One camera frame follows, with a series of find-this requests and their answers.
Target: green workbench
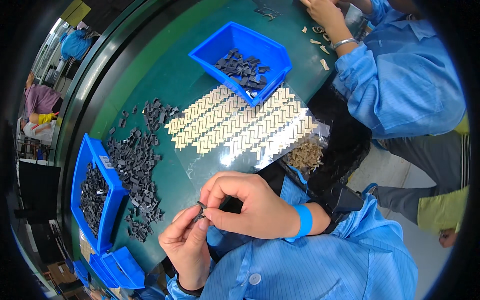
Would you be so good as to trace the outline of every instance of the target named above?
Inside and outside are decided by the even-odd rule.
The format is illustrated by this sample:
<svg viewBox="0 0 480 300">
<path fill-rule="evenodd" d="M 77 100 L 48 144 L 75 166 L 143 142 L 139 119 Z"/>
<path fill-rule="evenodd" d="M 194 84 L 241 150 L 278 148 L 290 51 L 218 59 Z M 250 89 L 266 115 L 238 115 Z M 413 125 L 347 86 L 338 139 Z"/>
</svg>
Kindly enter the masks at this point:
<svg viewBox="0 0 480 300">
<path fill-rule="evenodd" d="M 130 129 L 135 126 L 142 131 L 146 130 L 141 114 L 145 101 L 151 102 L 157 97 L 162 103 L 182 110 L 217 86 L 218 82 L 191 60 L 188 53 L 229 21 L 255 30 L 287 48 L 293 69 L 288 73 L 286 82 L 304 102 L 308 102 L 334 69 L 337 56 L 329 46 L 327 49 L 331 54 L 327 55 L 319 45 L 310 43 L 312 38 L 325 45 L 329 44 L 321 34 L 312 31 L 316 23 L 304 9 L 292 5 L 291 0 L 277 2 L 278 11 L 282 15 L 271 21 L 253 11 L 257 6 L 251 0 L 203 0 L 192 6 L 158 32 L 125 69 L 105 99 L 90 136 L 101 138 L 106 147 L 108 131 L 112 126 L 117 127 L 113 134 L 117 140 L 128 137 Z M 302 32 L 304 26 L 308 28 L 307 33 Z M 321 59 L 326 60 L 330 71 L 323 69 Z M 126 110 L 131 113 L 135 105 L 138 106 L 138 113 L 130 114 L 125 128 L 118 127 L 118 120 L 123 118 L 121 112 Z M 149 236 L 145 243 L 131 240 L 123 218 L 128 214 L 127 208 L 133 206 L 124 198 L 112 233 L 113 250 L 126 245 L 146 272 L 166 256 L 158 245 L 158 234 L 179 210 L 198 200 L 198 193 L 175 154 L 171 137 L 163 128 L 156 134 L 160 145 L 153 148 L 155 153 L 163 156 L 163 160 L 154 168 L 152 180 L 156 183 L 157 196 L 161 199 L 159 207 L 165 211 L 165 221 L 151 223 L 155 234 Z"/>
</svg>

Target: clear plastic sheet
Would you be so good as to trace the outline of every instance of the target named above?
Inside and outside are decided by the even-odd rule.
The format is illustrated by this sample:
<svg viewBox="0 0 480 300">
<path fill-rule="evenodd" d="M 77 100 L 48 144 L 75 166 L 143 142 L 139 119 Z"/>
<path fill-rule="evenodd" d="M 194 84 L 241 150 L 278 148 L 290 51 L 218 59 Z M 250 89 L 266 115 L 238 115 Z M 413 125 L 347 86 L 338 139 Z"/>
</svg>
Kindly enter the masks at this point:
<svg viewBox="0 0 480 300">
<path fill-rule="evenodd" d="M 315 119 L 287 85 L 255 107 L 220 85 L 165 124 L 175 152 L 197 191 L 215 173 L 254 173 L 304 139 L 328 146 L 330 126 Z"/>
</svg>

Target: label on bin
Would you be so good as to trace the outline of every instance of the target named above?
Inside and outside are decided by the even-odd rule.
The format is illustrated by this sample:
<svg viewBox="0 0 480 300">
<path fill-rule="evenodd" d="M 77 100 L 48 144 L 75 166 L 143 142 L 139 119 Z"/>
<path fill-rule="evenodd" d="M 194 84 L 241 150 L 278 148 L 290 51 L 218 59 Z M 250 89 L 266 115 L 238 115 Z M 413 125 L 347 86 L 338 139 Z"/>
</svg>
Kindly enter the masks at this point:
<svg viewBox="0 0 480 300">
<path fill-rule="evenodd" d="M 110 163 L 110 158 L 108 156 L 99 155 L 98 156 L 102 161 L 106 169 L 113 169 L 112 163 Z"/>
</svg>

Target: hand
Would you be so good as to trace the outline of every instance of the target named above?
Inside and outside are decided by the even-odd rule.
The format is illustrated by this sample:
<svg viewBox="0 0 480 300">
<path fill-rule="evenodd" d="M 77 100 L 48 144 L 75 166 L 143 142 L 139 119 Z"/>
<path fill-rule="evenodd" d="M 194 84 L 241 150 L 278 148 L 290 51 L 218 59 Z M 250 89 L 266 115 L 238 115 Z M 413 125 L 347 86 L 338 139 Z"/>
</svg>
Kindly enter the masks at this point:
<svg viewBox="0 0 480 300">
<path fill-rule="evenodd" d="M 28 73 L 27 82 L 25 83 L 25 87 L 29 88 L 33 84 L 34 80 L 35 80 L 35 75 L 33 74 L 32 71 L 30 71 Z"/>
<path fill-rule="evenodd" d="M 240 214 L 219 210 L 226 195 L 243 202 Z M 256 174 L 216 173 L 202 187 L 200 202 L 205 216 L 219 229 L 260 239 L 293 237 L 300 230 L 300 217 L 293 206 L 278 197 Z"/>
<path fill-rule="evenodd" d="M 331 0 L 300 0 L 307 7 L 307 12 L 320 26 L 329 30 L 345 26 L 342 11 Z"/>
<path fill-rule="evenodd" d="M 93 300 L 102 300 L 102 294 L 100 293 L 100 291 L 91 290 L 90 298 L 92 298 Z"/>
<path fill-rule="evenodd" d="M 208 219 L 192 223 L 199 212 L 199 205 L 181 210 L 158 236 L 160 246 L 179 273 L 181 286 L 187 290 L 203 287 L 210 273 L 206 242 Z"/>
<path fill-rule="evenodd" d="M 455 233 L 455 229 L 453 228 L 442 230 L 438 242 L 444 248 L 451 247 L 455 244 L 457 235 L 458 233 Z"/>
</svg>

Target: cardboard box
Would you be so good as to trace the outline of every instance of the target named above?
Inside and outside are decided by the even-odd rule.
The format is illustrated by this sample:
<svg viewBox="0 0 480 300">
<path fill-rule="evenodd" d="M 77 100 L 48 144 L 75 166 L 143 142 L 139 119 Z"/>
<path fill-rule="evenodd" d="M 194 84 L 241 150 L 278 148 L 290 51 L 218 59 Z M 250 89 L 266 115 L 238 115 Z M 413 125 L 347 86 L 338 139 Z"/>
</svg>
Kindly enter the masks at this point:
<svg viewBox="0 0 480 300">
<path fill-rule="evenodd" d="M 77 280 L 77 277 L 70 273 L 70 270 L 65 262 L 50 264 L 47 266 L 47 268 L 56 284 L 68 283 Z"/>
</svg>

